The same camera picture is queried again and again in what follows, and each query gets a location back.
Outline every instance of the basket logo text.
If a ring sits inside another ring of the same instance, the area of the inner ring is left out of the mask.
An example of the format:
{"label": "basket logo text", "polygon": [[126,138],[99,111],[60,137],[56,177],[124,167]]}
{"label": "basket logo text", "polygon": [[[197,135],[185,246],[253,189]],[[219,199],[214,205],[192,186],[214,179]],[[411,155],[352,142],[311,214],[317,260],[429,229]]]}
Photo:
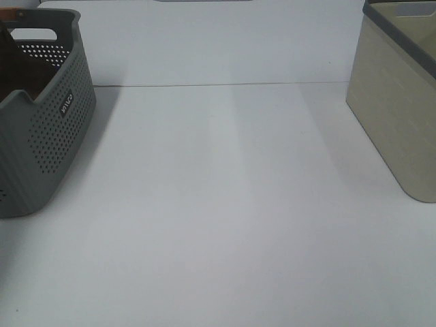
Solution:
{"label": "basket logo text", "polygon": [[68,110],[71,108],[71,105],[74,101],[74,95],[71,90],[68,91],[67,96],[63,100],[61,107],[59,108],[59,112],[61,112],[62,118],[65,117],[68,113]]}

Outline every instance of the beige storage bin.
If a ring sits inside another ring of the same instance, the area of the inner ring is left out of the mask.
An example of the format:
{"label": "beige storage bin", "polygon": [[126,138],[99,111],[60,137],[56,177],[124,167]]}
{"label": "beige storage bin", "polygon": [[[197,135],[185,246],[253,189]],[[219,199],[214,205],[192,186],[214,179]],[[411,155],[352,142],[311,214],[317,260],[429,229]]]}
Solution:
{"label": "beige storage bin", "polygon": [[436,202],[436,1],[369,1],[347,103],[403,190]]}

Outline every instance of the perforated basket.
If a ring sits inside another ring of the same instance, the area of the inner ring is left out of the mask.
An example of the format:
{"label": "perforated basket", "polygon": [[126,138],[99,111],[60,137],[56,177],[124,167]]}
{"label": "perforated basket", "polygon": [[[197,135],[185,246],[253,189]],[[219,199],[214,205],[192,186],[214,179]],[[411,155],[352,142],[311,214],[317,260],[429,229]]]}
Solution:
{"label": "perforated basket", "polygon": [[33,101],[15,90],[0,103],[0,217],[33,213],[52,197],[86,134],[95,94],[73,10],[16,10],[8,29],[52,29],[56,40],[20,40],[59,70]]}

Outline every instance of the dark gray trim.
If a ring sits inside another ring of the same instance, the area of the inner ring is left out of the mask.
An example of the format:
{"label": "dark gray trim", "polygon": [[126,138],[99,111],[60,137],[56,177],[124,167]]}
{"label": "dark gray trim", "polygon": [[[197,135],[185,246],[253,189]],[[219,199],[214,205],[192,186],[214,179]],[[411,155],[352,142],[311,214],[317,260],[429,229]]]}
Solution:
{"label": "dark gray trim", "polygon": [[436,79],[436,61],[425,52],[419,45],[413,42],[398,27],[393,25],[386,17],[374,9],[371,4],[385,2],[405,2],[393,0],[366,0],[363,13],[371,19],[384,33],[397,43],[409,56],[411,56],[422,68]]}

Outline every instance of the brown object inside basket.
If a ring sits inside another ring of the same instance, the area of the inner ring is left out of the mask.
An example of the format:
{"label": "brown object inside basket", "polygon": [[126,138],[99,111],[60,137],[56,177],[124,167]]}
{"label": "brown object inside basket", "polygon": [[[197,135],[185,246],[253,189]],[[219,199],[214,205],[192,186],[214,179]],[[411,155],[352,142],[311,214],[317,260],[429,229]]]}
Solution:
{"label": "brown object inside basket", "polygon": [[[0,10],[0,17],[14,20],[16,10]],[[21,89],[36,99],[55,74],[53,65],[25,54],[0,20],[0,102]]]}

